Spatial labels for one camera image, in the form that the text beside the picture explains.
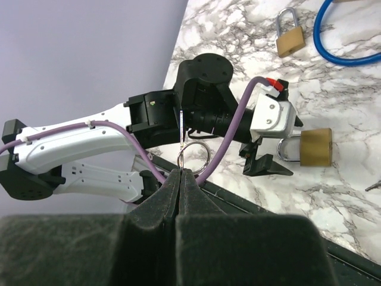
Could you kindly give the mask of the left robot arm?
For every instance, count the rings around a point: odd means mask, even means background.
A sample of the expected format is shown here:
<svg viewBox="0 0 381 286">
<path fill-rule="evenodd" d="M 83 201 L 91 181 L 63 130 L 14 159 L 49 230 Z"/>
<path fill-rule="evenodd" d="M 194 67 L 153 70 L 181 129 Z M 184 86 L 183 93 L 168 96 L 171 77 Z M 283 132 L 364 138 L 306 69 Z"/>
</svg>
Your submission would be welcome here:
<svg viewBox="0 0 381 286">
<path fill-rule="evenodd" d="M 257 157 L 264 138 L 284 139 L 302 126 L 288 99 L 287 81 L 255 77 L 237 101 L 229 87 L 232 77 L 228 59 L 201 54 L 179 64 L 171 89 L 137 95 L 111 109 L 56 125 L 33 128 L 9 120 L 2 133 L 1 186 L 16 200 L 79 193 L 139 203 L 165 180 L 147 150 L 174 143 L 185 149 L 185 138 L 199 145 L 207 138 L 223 140 L 194 173 L 198 185 L 213 173 L 232 141 L 241 144 L 244 175 L 291 175 L 271 155 Z M 82 163 L 83 158 L 120 150 L 137 151 L 148 170 L 118 172 Z"/>
</svg>

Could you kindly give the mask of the silver key with ring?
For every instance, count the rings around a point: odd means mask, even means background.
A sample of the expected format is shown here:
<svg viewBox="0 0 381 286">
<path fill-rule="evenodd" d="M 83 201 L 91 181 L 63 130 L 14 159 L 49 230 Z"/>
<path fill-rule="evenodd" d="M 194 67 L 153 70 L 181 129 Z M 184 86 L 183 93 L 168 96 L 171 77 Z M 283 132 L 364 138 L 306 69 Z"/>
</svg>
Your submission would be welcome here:
<svg viewBox="0 0 381 286">
<path fill-rule="evenodd" d="M 203 140 L 189 140 L 185 126 L 184 111 L 179 111 L 179 139 L 180 147 L 177 155 L 179 169 L 190 167 L 195 176 L 199 176 L 211 161 L 211 149 Z"/>
</svg>

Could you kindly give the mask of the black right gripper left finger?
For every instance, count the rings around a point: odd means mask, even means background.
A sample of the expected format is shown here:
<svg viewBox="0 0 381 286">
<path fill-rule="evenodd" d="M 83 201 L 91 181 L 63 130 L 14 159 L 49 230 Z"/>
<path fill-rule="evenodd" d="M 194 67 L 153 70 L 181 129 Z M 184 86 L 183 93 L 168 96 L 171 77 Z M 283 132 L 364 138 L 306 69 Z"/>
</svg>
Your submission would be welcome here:
<svg viewBox="0 0 381 286">
<path fill-rule="evenodd" d="M 1 219 L 1 284 L 174 285 L 180 178 L 127 214 Z"/>
</svg>

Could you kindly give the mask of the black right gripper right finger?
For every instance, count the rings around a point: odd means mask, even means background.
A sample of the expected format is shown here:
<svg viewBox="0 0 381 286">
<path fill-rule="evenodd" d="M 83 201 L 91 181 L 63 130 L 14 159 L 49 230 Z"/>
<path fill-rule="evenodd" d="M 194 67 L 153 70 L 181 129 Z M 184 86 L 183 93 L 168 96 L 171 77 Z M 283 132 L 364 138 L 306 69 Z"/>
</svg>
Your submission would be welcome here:
<svg viewBox="0 0 381 286">
<path fill-rule="evenodd" d="M 176 217 L 177 285 L 337 285 L 315 225 L 303 216 L 225 214 L 190 170 Z"/>
</svg>

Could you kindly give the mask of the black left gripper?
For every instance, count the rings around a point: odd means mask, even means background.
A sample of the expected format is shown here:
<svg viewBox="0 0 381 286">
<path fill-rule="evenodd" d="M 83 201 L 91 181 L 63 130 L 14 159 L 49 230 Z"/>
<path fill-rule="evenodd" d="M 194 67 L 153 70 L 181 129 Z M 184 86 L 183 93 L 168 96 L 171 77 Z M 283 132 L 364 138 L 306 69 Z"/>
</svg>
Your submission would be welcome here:
<svg viewBox="0 0 381 286">
<path fill-rule="evenodd" d="M 243 146 L 260 145 L 263 138 L 285 139 L 291 136 L 294 128 L 304 126 L 295 110 L 270 112 L 263 111 L 257 115 L 254 110 L 245 110 L 235 133 L 235 141 Z M 256 159 L 248 157 L 243 168 L 245 176 L 284 175 L 292 176 L 293 172 L 273 160 L 273 155 L 266 154 Z"/>
</svg>

